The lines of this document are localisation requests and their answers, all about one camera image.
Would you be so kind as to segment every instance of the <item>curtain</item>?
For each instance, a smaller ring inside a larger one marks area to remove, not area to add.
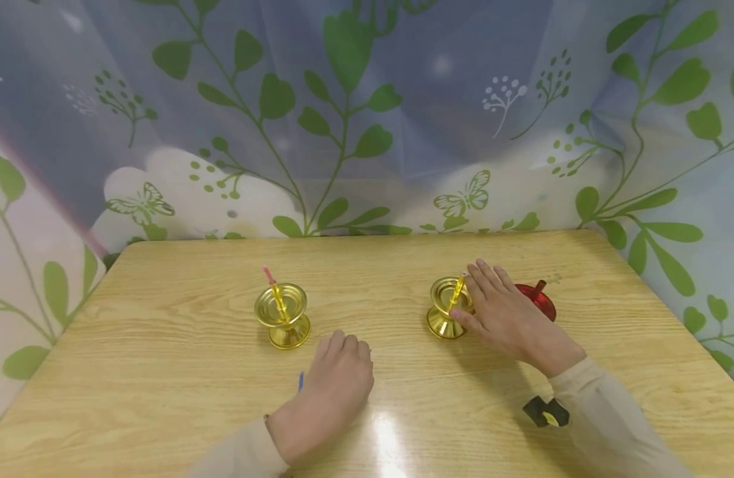
[[[0,416],[130,243],[554,228],[734,378],[734,0],[0,0]]]

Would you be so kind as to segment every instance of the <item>hand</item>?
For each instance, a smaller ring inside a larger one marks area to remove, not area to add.
[[[526,362],[552,378],[584,359],[585,351],[551,322],[514,285],[499,266],[483,260],[468,264],[466,286],[476,313],[453,309],[449,313],[486,345],[513,359]]]
[[[299,462],[351,424],[367,403],[374,382],[367,342],[342,331],[322,339],[301,393],[266,421],[285,462]]]

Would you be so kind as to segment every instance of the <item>wrist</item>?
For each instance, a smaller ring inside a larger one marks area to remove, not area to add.
[[[305,404],[296,397],[278,408],[266,419],[266,428],[280,457],[294,465],[311,452],[315,430],[307,417]]]
[[[528,362],[547,378],[553,378],[582,362],[585,357],[585,349],[559,330],[557,334],[539,337],[535,341]]]

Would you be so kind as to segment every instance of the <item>wooden table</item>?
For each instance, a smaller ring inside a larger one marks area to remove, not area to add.
[[[424,323],[429,287],[482,256],[548,281],[558,322],[638,398],[700,477],[734,477],[734,383],[602,237],[141,242],[127,248],[0,423],[0,477],[179,476],[297,391],[317,339],[372,346],[376,384],[298,477],[578,477],[558,428],[521,411],[547,381]],[[252,316],[261,264],[309,298],[312,337],[278,351]]]

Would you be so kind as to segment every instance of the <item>sleeve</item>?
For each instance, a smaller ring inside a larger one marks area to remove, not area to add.
[[[278,478],[287,468],[265,420],[258,418],[209,449],[186,478]]]
[[[550,379],[575,446],[604,477],[693,477],[622,383],[587,357]]]

